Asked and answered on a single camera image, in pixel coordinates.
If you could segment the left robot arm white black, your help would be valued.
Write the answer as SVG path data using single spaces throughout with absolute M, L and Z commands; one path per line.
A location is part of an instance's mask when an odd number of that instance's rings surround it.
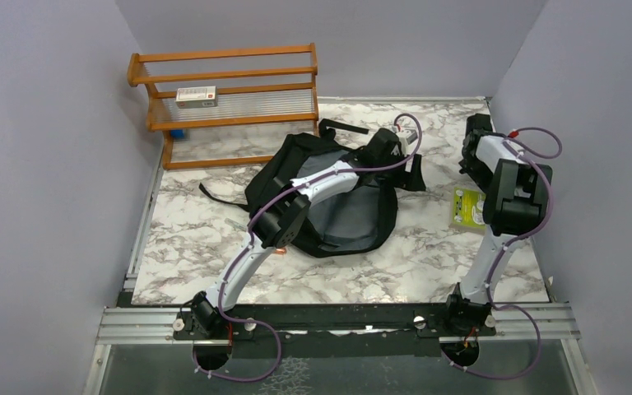
M 276 249 L 293 245 L 313 258 L 368 253 L 392 234 L 398 189 L 425 190 L 420 133 L 380 128 L 368 144 L 349 148 L 328 128 L 291 134 L 244 190 L 249 214 L 243 248 L 217 282 L 190 304 L 204 337 L 225 330 L 251 276 Z

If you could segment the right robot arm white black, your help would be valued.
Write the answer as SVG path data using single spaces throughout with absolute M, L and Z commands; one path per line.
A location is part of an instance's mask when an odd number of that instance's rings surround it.
M 528 163 L 509 136 L 494 131 L 488 114 L 467 118 L 460 172 L 486 195 L 484 237 L 467 275 L 455 285 L 442 324 L 461 335 L 484 326 L 495 288 L 520 240 L 534 235 L 549 214 L 553 169 Z

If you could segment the black student backpack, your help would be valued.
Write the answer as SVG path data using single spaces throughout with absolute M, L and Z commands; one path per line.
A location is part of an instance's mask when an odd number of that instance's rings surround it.
M 355 174 L 355 186 L 321 202 L 304 203 L 300 190 L 275 202 L 258 219 L 253 232 L 263 244 L 273 241 L 284 226 L 295 232 L 290 241 L 315 258 L 368 253 L 379 248 L 393 232 L 398 201 L 396 188 L 387 186 L 387 164 L 396 134 L 380 128 L 365 146 L 347 148 L 335 142 L 337 128 L 347 126 L 324 119 L 321 137 L 308 133 L 286 137 L 280 150 L 255 175 L 244 190 L 245 203 L 239 208 L 254 216 L 269 201 L 287 189 L 289 182 L 309 177 L 343 162 L 363 168 Z

